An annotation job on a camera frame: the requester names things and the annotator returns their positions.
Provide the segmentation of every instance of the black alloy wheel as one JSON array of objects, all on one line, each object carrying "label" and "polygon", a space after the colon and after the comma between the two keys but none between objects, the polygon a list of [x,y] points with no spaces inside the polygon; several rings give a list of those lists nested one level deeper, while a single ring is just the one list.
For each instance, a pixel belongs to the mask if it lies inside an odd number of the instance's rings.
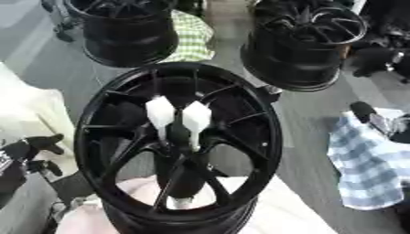
[{"label": "black alloy wheel", "polygon": [[254,30],[242,48],[243,65],[285,90],[328,88],[338,79],[350,44],[366,33],[359,16],[327,1],[263,0],[252,14]]},{"label": "black alloy wheel", "polygon": [[[167,144],[159,141],[145,110],[145,103],[157,95],[165,95],[177,112],[193,101],[209,105],[212,121],[200,135],[199,151],[176,140],[183,134],[174,134],[173,123],[167,129]],[[162,63],[132,70],[108,83],[85,108],[75,135],[78,166],[123,234],[237,233],[252,215],[257,196],[274,176],[282,154],[280,124],[265,95],[225,69],[199,63]],[[133,115],[121,111],[125,103],[135,107]],[[115,113],[117,121],[109,120],[107,113]],[[104,155],[104,137],[129,143],[119,154]],[[213,170],[207,159],[218,145],[239,150],[251,162],[252,172],[233,192],[216,178],[223,172]],[[142,152],[152,153],[156,164],[167,167],[166,173],[156,167],[161,191],[152,204],[130,197],[115,181],[121,168]],[[173,189],[192,181],[208,184],[215,201],[193,209],[169,208],[166,202]]]},{"label": "black alloy wheel", "polygon": [[175,0],[64,0],[82,19],[84,51],[106,66],[134,68],[156,63],[178,46],[171,11]]}]

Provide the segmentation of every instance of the plaid cloth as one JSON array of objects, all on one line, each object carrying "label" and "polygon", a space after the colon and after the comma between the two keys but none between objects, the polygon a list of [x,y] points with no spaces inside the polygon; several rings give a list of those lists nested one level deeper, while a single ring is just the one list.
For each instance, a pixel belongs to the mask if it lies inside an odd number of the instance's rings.
[{"label": "plaid cloth", "polygon": [[[383,117],[403,113],[377,109]],[[330,134],[328,157],[340,171],[339,191],[345,207],[372,210],[404,200],[410,182],[410,144],[388,140],[352,112],[344,112]]]},{"label": "plaid cloth", "polygon": [[207,49],[213,30],[200,18],[177,10],[172,12],[179,37],[177,50],[163,62],[201,61],[212,59],[214,51]]}]

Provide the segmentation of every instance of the gray floor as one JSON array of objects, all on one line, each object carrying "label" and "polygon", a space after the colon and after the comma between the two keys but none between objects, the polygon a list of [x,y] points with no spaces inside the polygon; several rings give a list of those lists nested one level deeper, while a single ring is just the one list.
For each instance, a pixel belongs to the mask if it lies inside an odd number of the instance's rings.
[{"label": "gray floor", "polygon": [[[0,0],[0,59],[26,82],[61,90],[77,121],[90,97],[122,71],[92,63],[79,43],[54,38],[37,2]],[[244,0],[212,0],[208,21],[216,32],[212,46],[217,53],[211,63],[243,75],[239,48],[249,26]],[[285,92],[275,104],[286,139],[278,174],[339,234],[402,233],[390,209],[360,212],[342,206],[326,150],[332,125],[351,102],[409,111],[409,89],[395,75],[381,72],[371,79],[354,78],[345,69],[333,87],[315,93]]]}]

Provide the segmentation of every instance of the green checkered cloth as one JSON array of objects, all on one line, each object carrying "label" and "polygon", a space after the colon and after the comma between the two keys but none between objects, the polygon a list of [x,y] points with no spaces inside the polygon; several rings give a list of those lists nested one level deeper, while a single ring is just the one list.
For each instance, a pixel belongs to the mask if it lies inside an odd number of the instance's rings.
[{"label": "green checkered cloth", "polygon": [[177,50],[163,62],[201,61],[212,59],[215,52],[207,48],[213,30],[200,18],[177,10],[172,12],[174,28],[178,33]]}]

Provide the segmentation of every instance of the blue checkered cloth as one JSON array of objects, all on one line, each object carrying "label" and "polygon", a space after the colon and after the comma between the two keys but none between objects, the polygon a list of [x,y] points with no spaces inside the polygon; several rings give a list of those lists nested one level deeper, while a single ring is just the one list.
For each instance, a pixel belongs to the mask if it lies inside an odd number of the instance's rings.
[{"label": "blue checkered cloth", "polygon": [[[397,110],[376,109],[396,118]],[[345,207],[372,210],[390,207],[405,198],[410,182],[410,144],[388,140],[352,112],[344,112],[330,134],[328,157],[340,171],[339,191]]]}]

